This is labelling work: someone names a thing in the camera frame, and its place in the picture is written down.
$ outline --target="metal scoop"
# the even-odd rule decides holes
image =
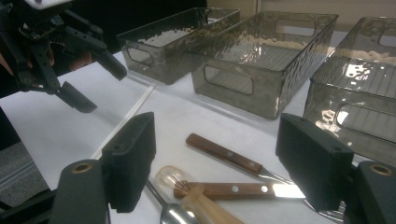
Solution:
[[[149,180],[146,183],[146,187],[163,208],[161,211],[161,224],[199,224],[193,213],[189,213],[179,203],[167,203]]]

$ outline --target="white table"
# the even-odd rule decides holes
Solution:
[[[120,53],[116,57],[124,62]],[[269,120],[194,93],[191,74],[165,86],[129,72],[117,81],[94,63],[67,74],[67,80],[98,105],[91,114],[79,113],[55,96],[40,92],[18,92],[0,99],[36,166],[56,189],[62,169],[74,162],[97,157],[111,136],[129,117],[147,111],[155,116],[157,154],[150,179],[167,165],[182,169],[191,181],[260,182],[230,165],[214,160],[185,144],[190,133],[198,133],[228,147],[267,169],[289,177],[275,155],[279,119]],[[301,116],[309,87],[307,80],[284,112]],[[176,200],[162,189],[168,202]],[[312,212],[300,201],[219,201],[226,210],[246,223],[332,223]],[[159,223],[161,207],[147,189],[131,214],[111,211],[112,223]]]

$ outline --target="brown wooden handle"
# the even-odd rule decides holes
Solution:
[[[204,195],[212,200],[237,200],[274,198],[274,190],[270,185],[255,183],[201,183],[188,182],[190,187],[202,184],[205,187]],[[187,193],[181,189],[174,189],[174,196],[182,199]]]
[[[258,175],[262,170],[261,164],[241,156],[240,154],[233,152],[228,148],[219,146],[218,144],[211,142],[196,133],[190,134],[186,139],[186,143],[218,159],[227,161],[239,168],[242,168],[254,175]]]

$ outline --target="handle cutout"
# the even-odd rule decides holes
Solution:
[[[129,48],[128,56],[131,60],[138,63],[142,63],[150,67],[154,65],[154,61],[152,61],[150,54],[141,49]]]
[[[253,94],[253,80],[246,75],[237,74],[211,66],[205,67],[205,80],[208,83],[238,91],[246,95]]]
[[[279,20],[276,23],[276,32],[284,35],[312,36],[315,33],[315,24],[313,21]]]
[[[358,105],[343,105],[336,122],[348,129],[396,142],[396,116]]]
[[[379,39],[379,44],[383,47],[396,48],[396,29],[386,30]]]

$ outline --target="transparent plastic container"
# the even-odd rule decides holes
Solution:
[[[191,71],[187,48],[238,23],[239,12],[197,7],[118,35],[127,66],[173,84]]]
[[[311,78],[304,117],[396,166],[396,20],[362,18]]]
[[[189,49],[197,93],[275,119],[327,56],[337,15],[263,11]]]

